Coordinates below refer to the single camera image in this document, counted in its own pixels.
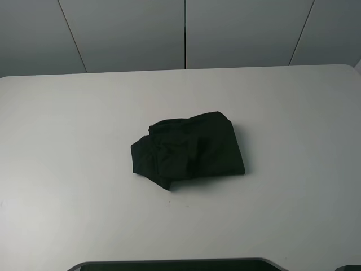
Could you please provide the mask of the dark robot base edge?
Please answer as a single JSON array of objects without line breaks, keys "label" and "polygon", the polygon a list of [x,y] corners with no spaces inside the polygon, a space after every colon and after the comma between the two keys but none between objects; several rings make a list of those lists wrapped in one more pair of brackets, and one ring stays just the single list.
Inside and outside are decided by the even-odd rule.
[{"label": "dark robot base edge", "polygon": [[284,270],[264,258],[93,261],[70,270]]}]

